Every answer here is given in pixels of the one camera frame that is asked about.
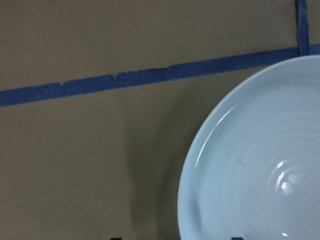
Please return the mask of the light blue plate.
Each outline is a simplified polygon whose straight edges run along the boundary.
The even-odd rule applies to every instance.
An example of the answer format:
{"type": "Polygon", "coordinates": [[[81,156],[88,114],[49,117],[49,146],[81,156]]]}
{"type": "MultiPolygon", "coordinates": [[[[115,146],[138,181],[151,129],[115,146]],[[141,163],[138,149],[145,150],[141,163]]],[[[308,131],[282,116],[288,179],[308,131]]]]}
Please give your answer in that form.
{"type": "Polygon", "coordinates": [[[197,132],[177,199],[183,240],[320,237],[320,57],[234,88],[197,132]]]}

